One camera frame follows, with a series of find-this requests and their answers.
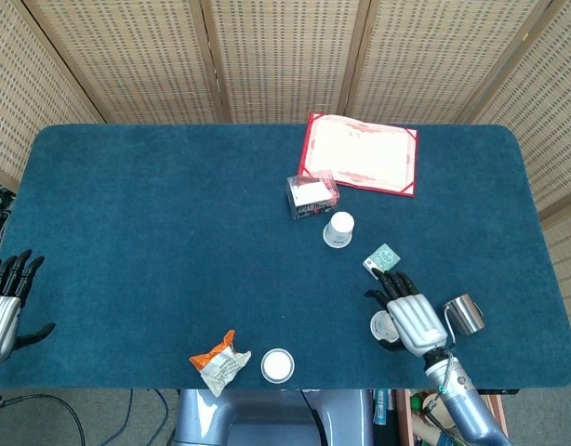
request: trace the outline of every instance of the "snack bag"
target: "snack bag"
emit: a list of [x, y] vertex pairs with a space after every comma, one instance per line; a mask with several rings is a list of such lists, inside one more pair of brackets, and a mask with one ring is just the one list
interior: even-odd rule
[[223, 336], [223, 342], [217, 344], [208, 353], [192, 356], [189, 361], [199, 371], [203, 381], [213, 395], [218, 397], [240, 369], [250, 359], [250, 351], [237, 353], [232, 347], [234, 330]]

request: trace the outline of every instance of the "silver robotic hand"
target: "silver robotic hand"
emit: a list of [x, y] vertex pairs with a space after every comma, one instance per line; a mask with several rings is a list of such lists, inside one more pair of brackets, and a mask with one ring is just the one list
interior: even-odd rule
[[478, 446], [511, 445], [458, 359], [445, 350], [446, 330], [428, 299], [403, 272], [372, 271], [384, 293], [371, 290], [366, 295], [375, 297], [389, 312], [399, 335], [398, 342], [426, 361], [426, 375], [438, 390], [461, 436]]
[[55, 326], [54, 323], [48, 323], [33, 334], [17, 336], [21, 310], [32, 287], [33, 276], [44, 262], [44, 258], [39, 256], [26, 267], [25, 263], [31, 255], [32, 251], [28, 249], [4, 262], [0, 260], [0, 363], [13, 350], [35, 344], [47, 337]]

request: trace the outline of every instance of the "white paper cup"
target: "white paper cup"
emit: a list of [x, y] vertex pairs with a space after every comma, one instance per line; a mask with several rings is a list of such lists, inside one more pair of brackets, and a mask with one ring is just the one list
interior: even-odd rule
[[282, 348], [269, 350], [260, 362], [260, 371], [270, 383], [281, 384], [294, 373], [294, 358]]
[[343, 248], [352, 241], [353, 216], [336, 212], [323, 230], [323, 240], [332, 248]]

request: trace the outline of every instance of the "red folder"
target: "red folder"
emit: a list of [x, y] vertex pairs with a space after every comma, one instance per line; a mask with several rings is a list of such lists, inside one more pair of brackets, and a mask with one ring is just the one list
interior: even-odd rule
[[413, 197], [417, 154], [418, 130], [311, 113], [298, 175], [330, 170], [343, 186]]

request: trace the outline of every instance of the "small box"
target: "small box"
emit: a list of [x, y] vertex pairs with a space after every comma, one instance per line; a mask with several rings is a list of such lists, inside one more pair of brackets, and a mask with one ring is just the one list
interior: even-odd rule
[[377, 276], [372, 272], [372, 268], [376, 268], [380, 272], [385, 272], [397, 265], [399, 260], [401, 260], [401, 258], [389, 247], [388, 244], [384, 243], [379, 246], [378, 249], [364, 262], [362, 262], [362, 265], [372, 277], [377, 279]]
[[295, 220], [331, 212], [338, 205], [338, 187], [328, 171], [320, 172], [317, 177], [290, 177], [287, 179], [287, 200]]

